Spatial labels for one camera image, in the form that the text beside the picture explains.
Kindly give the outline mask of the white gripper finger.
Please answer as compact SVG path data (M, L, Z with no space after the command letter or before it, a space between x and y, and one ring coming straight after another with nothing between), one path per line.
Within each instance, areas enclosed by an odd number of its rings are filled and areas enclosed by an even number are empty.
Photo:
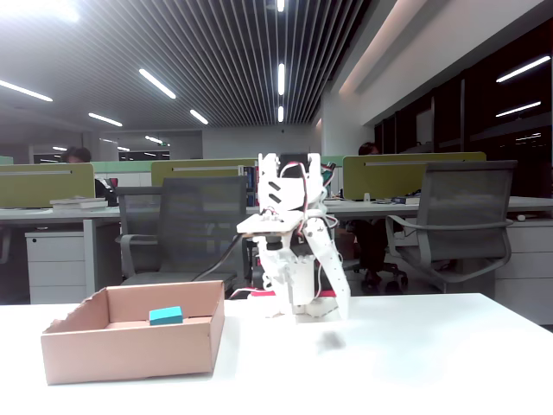
M286 316L297 315L295 254L287 246L270 250L267 244L259 244L258 249L264 269L264 284L275 293L277 313Z
M350 286L326 222L320 217L308 219L303 234L332 286L340 317L346 320L350 309Z

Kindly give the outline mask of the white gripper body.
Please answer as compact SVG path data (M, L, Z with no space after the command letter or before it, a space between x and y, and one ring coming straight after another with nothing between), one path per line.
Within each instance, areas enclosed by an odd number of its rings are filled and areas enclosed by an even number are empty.
M327 190L318 153L258 155L257 199L260 214L300 211L324 216Z

